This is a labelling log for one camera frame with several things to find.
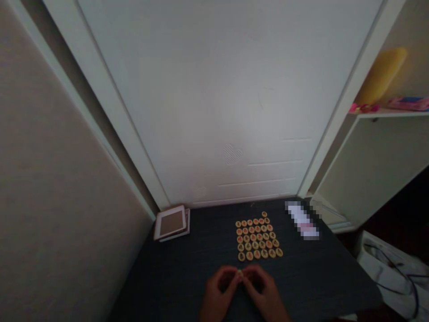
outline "person's hand holding chess piece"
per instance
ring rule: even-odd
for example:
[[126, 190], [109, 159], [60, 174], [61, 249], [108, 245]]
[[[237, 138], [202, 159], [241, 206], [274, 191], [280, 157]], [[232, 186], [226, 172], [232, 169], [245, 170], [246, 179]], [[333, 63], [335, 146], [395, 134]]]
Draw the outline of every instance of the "person's hand holding chess piece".
[[243, 270], [243, 284], [267, 322], [291, 322], [291, 318], [283, 305], [274, 278], [258, 264], [247, 266]]
[[267, 322], [292, 321], [283, 305], [274, 279], [257, 264], [247, 266], [242, 272], [233, 266], [222, 266], [209, 278], [199, 321], [222, 321], [227, 314], [237, 285], [241, 281]]
[[219, 322], [227, 314], [242, 274], [233, 266], [222, 266], [206, 283], [200, 309], [200, 322]]

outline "yellow object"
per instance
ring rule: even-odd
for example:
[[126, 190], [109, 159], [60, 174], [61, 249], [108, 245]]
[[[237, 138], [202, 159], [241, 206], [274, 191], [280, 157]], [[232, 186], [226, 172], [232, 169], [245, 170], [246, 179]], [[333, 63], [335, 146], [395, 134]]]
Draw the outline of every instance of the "yellow object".
[[355, 103], [372, 105], [381, 99], [407, 58], [407, 54], [403, 47], [380, 52], [356, 96]]

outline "white shelf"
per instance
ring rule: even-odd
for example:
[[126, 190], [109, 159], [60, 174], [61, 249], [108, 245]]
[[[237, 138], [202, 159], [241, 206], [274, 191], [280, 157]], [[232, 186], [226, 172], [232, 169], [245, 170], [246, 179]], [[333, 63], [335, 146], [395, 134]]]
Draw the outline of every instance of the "white shelf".
[[328, 226], [345, 223], [347, 221], [345, 217], [319, 194], [313, 195], [310, 205]]
[[377, 112], [369, 113], [349, 113], [355, 115], [358, 119], [373, 119], [373, 118], [387, 118], [387, 117], [410, 117], [410, 116], [429, 116], [428, 112], [417, 112], [407, 110], [392, 110], [381, 107]]

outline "door panel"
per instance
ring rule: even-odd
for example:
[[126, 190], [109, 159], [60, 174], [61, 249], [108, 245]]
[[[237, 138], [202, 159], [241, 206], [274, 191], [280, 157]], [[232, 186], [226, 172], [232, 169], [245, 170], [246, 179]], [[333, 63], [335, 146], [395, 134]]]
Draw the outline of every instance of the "door panel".
[[295, 195], [381, 0], [79, 4], [170, 203]]

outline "pink toy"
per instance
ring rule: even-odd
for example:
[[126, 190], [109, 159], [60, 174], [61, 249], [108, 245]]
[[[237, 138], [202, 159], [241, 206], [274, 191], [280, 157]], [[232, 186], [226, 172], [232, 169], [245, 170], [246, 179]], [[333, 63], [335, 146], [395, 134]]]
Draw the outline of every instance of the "pink toy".
[[429, 98], [397, 97], [390, 100], [386, 107], [397, 110], [427, 111], [429, 110]]
[[377, 112], [380, 109], [380, 105], [358, 105], [356, 103], [352, 104], [352, 107], [349, 110], [349, 113], [368, 113], [368, 112]]

